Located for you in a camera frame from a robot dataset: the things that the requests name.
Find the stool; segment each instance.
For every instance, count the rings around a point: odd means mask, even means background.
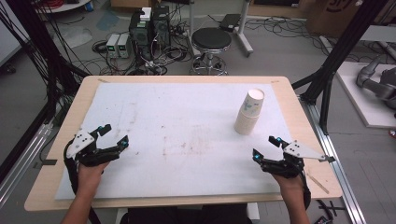
[[[228,75],[225,62],[213,54],[222,53],[230,47],[229,34],[218,28],[203,28],[192,34],[191,43],[202,53],[201,57],[195,58],[192,62],[191,72],[211,75],[212,71],[215,71],[217,76]]]

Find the human arm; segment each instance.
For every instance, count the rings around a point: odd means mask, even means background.
[[[285,178],[273,175],[280,186],[280,194],[289,211],[290,224],[309,224],[309,218],[304,206],[303,181],[299,176]]]
[[[87,223],[93,197],[99,187],[102,172],[108,164],[109,162],[93,167],[87,167],[83,164],[78,166],[78,190],[75,199],[64,216],[63,224]]]

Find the round stool seat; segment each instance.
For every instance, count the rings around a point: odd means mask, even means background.
[[[220,53],[230,47],[231,37],[218,28],[202,28],[191,37],[192,44],[201,51]]]

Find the gray floor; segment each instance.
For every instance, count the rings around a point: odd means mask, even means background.
[[[116,15],[128,16],[128,14],[110,12],[107,6],[106,1],[95,1],[94,12],[88,13],[78,9],[54,16],[57,21],[64,23],[84,17],[82,21],[70,24],[89,29],[93,36],[87,44],[73,49],[82,61],[98,57],[91,51],[91,46],[95,41],[105,39],[112,32],[127,31],[129,21],[123,18],[118,19]],[[213,14],[221,13],[233,13],[233,11],[213,12]],[[214,16],[214,18],[220,21],[222,16]],[[204,15],[195,20],[195,25],[199,27],[204,23],[204,26],[216,26],[210,20]],[[231,49],[221,55],[222,59],[227,62],[230,76],[285,76],[290,82],[294,82],[315,72],[326,59],[326,55],[321,49],[314,47],[310,38],[280,37],[266,31],[263,27],[250,28],[247,27],[245,31],[249,43],[254,48],[254,53],[250,57],[245,57],[245,52],[242,51],[234,36]],[[356,47],[353,53],[370,57],[375,55],[364,46]],[[0,123],[2,126],[0,161],[5,159],[46,102],[46,87],[28,57],[20,52],[11,59],[11,62],[16,67],[17,73],[7,74],[2,71],[0,74]],[[167,66],[166,75],[187,75],[190,66],[191,62],[170,64]],[[88,65],[88,69],[93,74],[98,74],[101,70],[92,63]],[[304,92],[304,89],[300,88],[296,93]],[[56,130],[57,128],[54,128],[52,135],[56,133]],[[337,78],[334,79],[332,87],[329,133],[367,223],[395,223],[396,180],[393,171],[396,168],[394,163],[396,142],[388,136],[388,130],[364,126]],[[43,150],[43,158],[48,150],[49,147]],[[24,210],[24,201],[39,172],[39,169],[34,168],[37,162],[39,162],[38,158],[29,166],[26,174],[0,210],[1,223],[57,223],[64,215],[64,211],[29,213]],[[341,199],[332,200],[332,203],[335,207],[344,208]],[[320,216],[326,216],[318,207],[317,202],[312,202],[308,209],[312,223]],[[259,209],[260,223],[289,222],[283,203],[260,203]],[[117,209],[99,209],[97,212],[103,223],[114,223]],[[350,222],[344,210],[335,210],[333,215],[335,223]]]

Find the stacked paper cups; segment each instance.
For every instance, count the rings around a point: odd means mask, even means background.
[[[259,89],[252,89],[247,92],[247,97],[239,109],[236,118],[235,130],[243,135],[251,134],[262,111],[264,92]]]

